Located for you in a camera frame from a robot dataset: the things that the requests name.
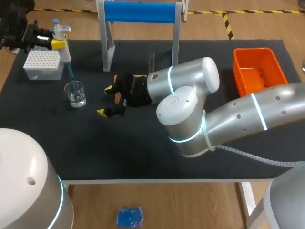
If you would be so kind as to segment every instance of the orange basket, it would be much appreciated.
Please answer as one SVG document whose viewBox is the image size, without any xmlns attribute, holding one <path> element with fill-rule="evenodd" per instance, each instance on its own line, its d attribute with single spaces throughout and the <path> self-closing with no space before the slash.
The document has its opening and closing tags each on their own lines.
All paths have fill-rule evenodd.
<svg viewBox="0 0 305 229">
<path fill-rule="evenodd" d="M 233 57 L 233 72 L 241 97 L 288 83 L 269 48 L 235 49 Z"/>
</svg>

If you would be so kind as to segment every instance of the black table mat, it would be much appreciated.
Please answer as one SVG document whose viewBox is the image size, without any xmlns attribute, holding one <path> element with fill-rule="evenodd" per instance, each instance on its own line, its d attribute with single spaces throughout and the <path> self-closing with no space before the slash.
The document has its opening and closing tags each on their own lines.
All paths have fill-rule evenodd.
<svg viewBox="0 0 305 229">
<path fill-rule="evenodd" d="M 69 41 L 76 80 L 84 83 L 87 104 L 70 107 L 63 92 L 69 81 L 30 81 L 20 52 L 0 94 L 0 127 L 23 131 L 45 150 L 63 180 L 274 178 L 288 168 L 267 165 L 217 149 L 185 158 L 158 122 L 156 106 L 128 107 L 125 116 L 104 118 L 96 110 L 111 106 L 114 96 L 104 88 L 124 71 L 147 74 L 148 52 L 156 55 L 155 69 L 170 66 L 171 41 L 116 41 L 110 73 L 102 72 L 100 41 Z M 207 112 L 238 97 L 232 72 L 233 50 L 269 47 L 289 83 L 300 82 L 291 58 L 279 40 L 181 41 L 179 63 L 209 56 L 220 73 L 220 88 L 207 99 Z M 305 122 L 299 121 L 224 145 L 279 161 L 305 160 Z"/>
</svg>

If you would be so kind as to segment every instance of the wooden floor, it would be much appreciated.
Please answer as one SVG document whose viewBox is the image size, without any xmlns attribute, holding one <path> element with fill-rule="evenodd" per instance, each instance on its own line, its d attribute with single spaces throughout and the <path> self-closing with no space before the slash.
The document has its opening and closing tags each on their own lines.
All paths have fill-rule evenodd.
<svg viewBox="0 0 305 229">
<path fill-rule="evenodd" d="M 37 8 L 96 10 L 95 2 L 86 0 L 36 0 Z M 203 10 L 298 10 L 297 0 L 190 0 L 189 11 Z M 96 14 L 68 12 L 31 12 L 29 23 L 52 27 L 51 20 L 71 26 L 68 39 L 99 40 Z M 303 81 L 301 63 L 305 60 L 305 17 L 300 14 L 230 14 L 235 39 L 282 39 Z M 172 25 L 113 23 L 115 39 L 170 40 Z M 222 17 L 215 14 L 188 15 L 182 23 L 181 39 L 227 40 Z M 15 56 L 0 50 L 0 89 Z M 252 183 L 258 202 L 268 183 Z M 208 184 L 137 184 L 72 186 L 75 210 L 74 229 L 116 228 L 119 207 L 143 209 L 143 228 L 242 229 L 244 215 L 239 192 L 234 183 Z"/>
</svg>

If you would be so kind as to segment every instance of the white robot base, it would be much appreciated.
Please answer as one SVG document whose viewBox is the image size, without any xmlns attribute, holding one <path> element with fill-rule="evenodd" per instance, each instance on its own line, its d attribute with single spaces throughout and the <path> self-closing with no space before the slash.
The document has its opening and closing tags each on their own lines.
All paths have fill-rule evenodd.
<svg viewBox="0 0 305 229">
<path fill-rule="evenodd" d="M 72 202 L 41 146 L 0 129 L 0 229 L 71 229 Z"/>
</svg>

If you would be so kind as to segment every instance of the cable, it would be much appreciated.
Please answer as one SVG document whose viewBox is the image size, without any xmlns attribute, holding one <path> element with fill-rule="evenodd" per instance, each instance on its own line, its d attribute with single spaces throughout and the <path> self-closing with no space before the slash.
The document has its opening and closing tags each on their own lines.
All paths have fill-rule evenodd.
<svg viewBox="0 0 305 229">
<path fill-rule="evenodd" d="M 304 161 L 283 162 L 283 161 L 269 160 L 269 159 L 265 159 L 265 158 L 262 158 L 262 157 L 259 157 L 259 156 L 255 156 L 253 154 L 249 154 L 249 153 L 246 153 L 244 151 L 234 149 L 234 148 L 231 148 L 231 147 L 228 147 L 228 146 L 223 146 L 223 145 L 216 146 L 216 148 L 228 150 L 228 151 L 231 151 L 233 153 L 237 153 L 239 155 L 246 156 L 250 159 L 260 161 L 260 162 L 263 162 L 263 163 L 266 163 L 266 164 L 270 164 L 270 165 L 273 165 L 273 166 L 295 167 L 295 166 L 298 166 L 298 165 L 304 163 Z"/>
</svg>

